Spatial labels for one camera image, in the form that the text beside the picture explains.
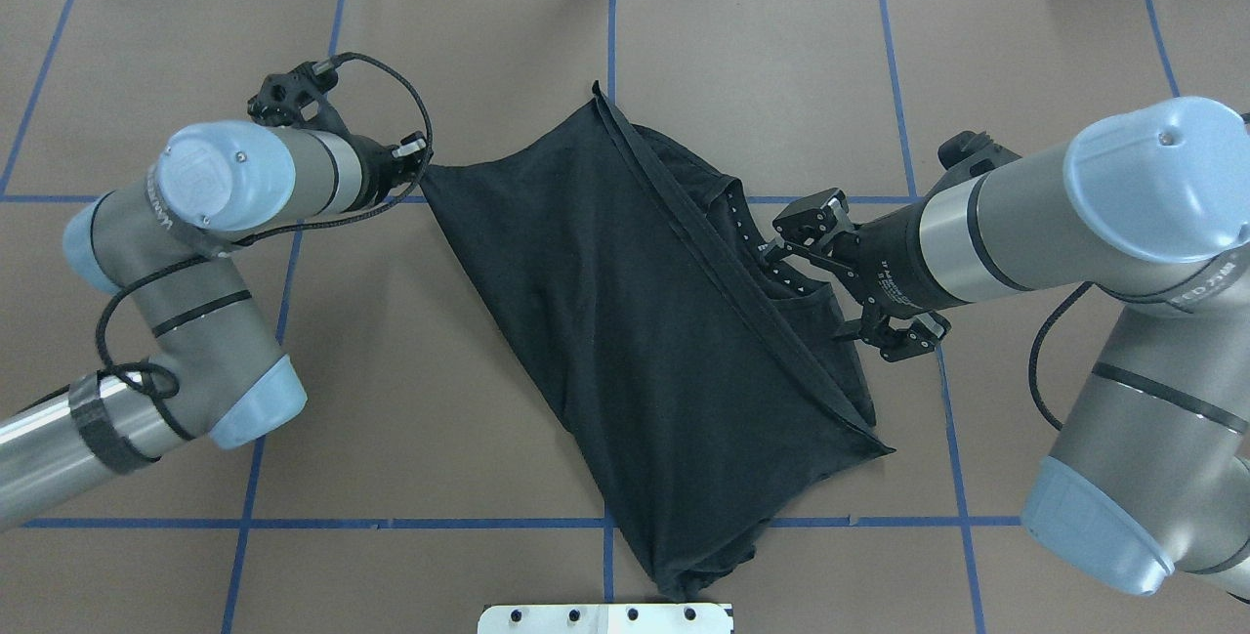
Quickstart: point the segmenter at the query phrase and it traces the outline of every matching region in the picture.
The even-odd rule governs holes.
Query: blue joint cap
[[[254,229],[274,219],[295,190],[286,145],[255,123],[194,123],[170,136],[156,186],[179,219],[206,230]]]
[[[90,203],[65,225],[65,234],[61,235],[61,250],[65,251],[65,260],[69,261],[70,269],[79,278],[85,279],[96,290],[116,295],[121,288],[104,274],[104,269],[100,268],[100,261],[95,256],[95,246],[91,245],[91,225],[95,220],[95,211],[102,201],[104,198],[99,198]]]
[[[290,421],[308,399],[291,356],[282,356],[216,421],[209,436],[222,449],[236,449]]]
[[[1176,570],[1138,520],[1051,456],[1041,461],[1020,523],[1055,555],[1121,593],[1152,595]]]
[[[1211,259],[1250,243],[1250,135],[1235,110],[1179,96],[1085,128],[1064,185],[1090,230],[1150,263]]]

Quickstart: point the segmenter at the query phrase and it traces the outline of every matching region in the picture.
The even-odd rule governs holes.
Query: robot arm
[[[70,221],[71,268],[101,291],[132,293],[160,354],[112,366],[102,353],[102,371],[0,424],[0,530],[204,434],[232,449],[302,409],[299,376],[230,251],[286,230],[258,234],[272,225],[378,214],[430,158],[420,131],[390,148],[348,131],[326,99],[346,60],[379,65],[345,54],[271,74],[249,103],[255,123],[184,128],[142,180]]]
[[[1175,569],[1250,598],[1250,136],[1184,96],[1026,159],[969,131],[921,203],[851,224],[799,199],[765,250],[808,256],[864,306],[848,336],[894,361],[949,330],[934,310],[1076,281],[1125,310],[1042,461],[1021,521],[1126,593]],[[890,319],[910,319],[891,328]]]

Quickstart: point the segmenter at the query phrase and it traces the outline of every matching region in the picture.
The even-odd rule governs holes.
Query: black cloth
[[[829,340],[830,286],[761,269],[741,184],[598,85],[530,148],[422,189],[665,596],[754,556],[804,488],[892,453],[852,345]]]

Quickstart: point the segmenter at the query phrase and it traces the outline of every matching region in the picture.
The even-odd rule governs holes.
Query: black cable
[[[1094,283],[1081,283],[1079,288],[1072,290],[1071,295],[1068,295],[1066,300],[1059,303],[1058,308],[1055,308],[1055,310],[1050,313],[1050,316],[1046,318],[1046,321],[1041,324],[1041,328],[1038,330],[1038,336],[1032,340],[1032,349],[1029,350],[1029,394],[1032,395],[1032,404],[1038,406],[1038,411],[1041,413],[1042,419],[1049,421],[1055,430],[1061,430],[1064,428],[1064,423],[1059,421],[1058,416],[1051,414],[1046,403],[1041,400],[1041,393],[1038,390],[1038,358],[1041,354],[1041,344],[1046,340],[1046,334],[1050,334],[1050,328],[1059,321],[1059,318],[1064,316],[1066,310],[1070,310],[1072,305],[1076,304],[1076,300],[1081,299],[1085,293],[1089,293],[1092,286]]]
[[[192,265],[200,265],[204,263],[209,263],[209,259],[205,256],[189,256],[189,259],[184,261],[175,263],[174,265],[165,265],[165,268],[156,270],[156,273],[135,279],[134,283],[121,288],[116,295],[112,295],[112,299],[109,300],[108,305],[105,305],[102,313],[100,313],[99,321],[95,324],[95,353],[100,356],[100,364],[104,365],[104,375],[111,375],[118,380],[124,381],[126,388],[130,388],[135,393],[146,395],[154,400],[168,400],[178,394],[178,376],[174,375],[174,371],[169,370],[169,368],[149,361],[124,363],[121,365],[112,363],[112,355],[109,353],[108,340],[109,321],[112,319],[112,313],[118,310],[118,306],[121,305],[122,300],[125,300],[126,296],[132,295],[134,291],[151,285],[158,281],[158,279],[168,278],[179,270],[186,270],[188,268],[192,268]],[[151,375],[160,375],[170,381],[171,388],[169,390],[145,388],[140,385],[139,381],[131,380],[130,376],[126,375],[128,373],[149,373]]]
[[[348,216],[346,219],[338,219],[335,221],[279,225],[278,229],[262,230],[260,234],[251,234],[251,236],[244,236],[241,239],[238,239],[238,241],[234,243],[236,246],[250,246],[256,241],[261,241],[262,239],[269,239],[270,236],[278,236],[278,234],[291,234],[295,233],[295,230],[334,229],[336,228],[336,225],[355,224],[358,221],[372,219],[372,216],[378,216],[379,214],[382,214],[384,211],[389,210],[389,208],[394,208],[395,205],[398,205],[398,203],[404,201],[404,199],[408,198],[412,193],[412,190],[416,189],[416,185],[420,185],[421,176],[425,175],[426,168],[430,166],[430,159],[434,156],[434,125],[432,123],[430,123],[430,113],[429,110],[425,109],[425,103],[424,100],[421,100],[421,95],[418,94],[416,88],[412,86],[412,84],[408,81],[408,79],[405,79],[402,74],[395,73],[392,68],[390,68],[388,64],[381,63],[379,59],[374,59],[374,56],[366,56],[364,54],[354,54],[352,51],[348,51],[346,54],[339,54],[331,56],[330,63],[334,64],[335,68],[339,68],[339,65],[351,63],[352,60],[361,60],[361,63],[374,65],[374,68],[382,70],[382,73],[389,74],[394,79],[398,79],[400,85],[402,85],[405,90],[408,90],[408,94],[412,98],[414,103],[416,103],[416,109],[421,110],[421,121],[424,123],[425,126],[425,149],[421,153],[421,161],[420,165],[418,165],[416,168],[416,174],[412,176],[412,183],[409,184],[408,188],[402,190],[402,193],[398,194],[398,196],[390,199],[389,203],[385,203],[384,205],[378,208],[371,208],[371,210],[366,213],[358,214],[354,216]]]

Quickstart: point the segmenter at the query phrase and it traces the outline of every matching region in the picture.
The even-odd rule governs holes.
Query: white metal bracket
[[[734,634],[734,608],[715,603],[495,605],[478,634]]]

